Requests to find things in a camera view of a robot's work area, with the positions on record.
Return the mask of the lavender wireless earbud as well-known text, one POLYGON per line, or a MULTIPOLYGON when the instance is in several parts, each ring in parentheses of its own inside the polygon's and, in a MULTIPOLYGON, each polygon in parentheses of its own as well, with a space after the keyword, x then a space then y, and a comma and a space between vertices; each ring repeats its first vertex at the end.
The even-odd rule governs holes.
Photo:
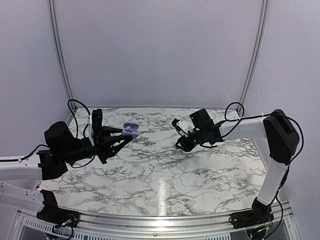
POLYGON ((125 132, 127 133, 131 133, 132 132, 132 128, 130 126, 127 126, 125 129, 124 129, 125 132))

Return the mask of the lavender round charging case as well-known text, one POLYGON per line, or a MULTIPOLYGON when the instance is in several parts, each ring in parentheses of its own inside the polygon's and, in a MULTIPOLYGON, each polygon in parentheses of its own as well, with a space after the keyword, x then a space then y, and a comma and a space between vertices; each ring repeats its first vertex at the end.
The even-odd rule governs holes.
POLYGON ((129 121, 123 124, 122 135, 131 136, 135 140, 139 136, 139 124, 129 121))

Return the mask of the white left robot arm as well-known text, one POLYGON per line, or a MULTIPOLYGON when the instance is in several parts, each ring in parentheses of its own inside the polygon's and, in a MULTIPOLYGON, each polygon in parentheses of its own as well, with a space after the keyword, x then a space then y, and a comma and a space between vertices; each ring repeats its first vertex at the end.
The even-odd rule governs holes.
POLYGON ((139 126, 125 123, 123 128, 95 126, 89 137, 76 138, 64 121, 54 123, 44 133, 46 150, 35 150, 16 159, 0 161, 0 200, 44 214, 53 223, 63 219, 55 195, 47 190, 27 190, 6 184, 9 180, 55 180, 68 171, 68 165, 98 157, 102 164, 114 157, 139 135, 139 126))

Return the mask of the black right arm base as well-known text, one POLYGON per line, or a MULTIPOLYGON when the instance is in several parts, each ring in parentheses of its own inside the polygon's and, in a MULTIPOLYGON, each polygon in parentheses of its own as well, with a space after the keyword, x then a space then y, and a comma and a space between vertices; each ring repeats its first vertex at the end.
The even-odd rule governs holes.
POLYGON ((264 205, 255 198, 251 209, 232 213, 228 221, 233 225, 234 229, 247 228, 271 222, 274 220, 271 205, 271 203, 264 205))

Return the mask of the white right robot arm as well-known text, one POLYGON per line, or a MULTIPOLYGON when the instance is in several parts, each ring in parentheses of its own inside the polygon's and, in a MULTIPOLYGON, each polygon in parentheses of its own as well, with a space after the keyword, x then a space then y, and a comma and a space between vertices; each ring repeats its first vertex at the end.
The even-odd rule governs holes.
POLYGON ((181 119, 174 119, 171 123, 180 135, 175 147, 184 152, 190 152, 196 146, 214 148, 216 143, 245 138, 253 139, 255 145, 264 143, 265 147, 259 147, 258 153, 267 173, 255 200, 259 205, 247 214, 252 224, 260 223, 268 213, 265 206, 276 198, 297 156, 297 148, 303 145, 298 123, 281 109, 268 114, 214 122, 203 108, 189 117, 192 125, 181 119))

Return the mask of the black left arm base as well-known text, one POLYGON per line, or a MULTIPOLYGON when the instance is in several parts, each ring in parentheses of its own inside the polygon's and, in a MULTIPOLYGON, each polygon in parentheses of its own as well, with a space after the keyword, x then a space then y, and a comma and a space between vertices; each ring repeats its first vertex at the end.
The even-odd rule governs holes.
POLYGON ((73 228, 77 227, 80 216, 78 211, 60 208, 54 193, 51 191, 42 189, 40 193, 43 197, 42 203, 44 204, 44 207, 41 211, 37 212, 37 219, 59 225, 71 220, 71 223, 68 223, 67 225, 73 228))

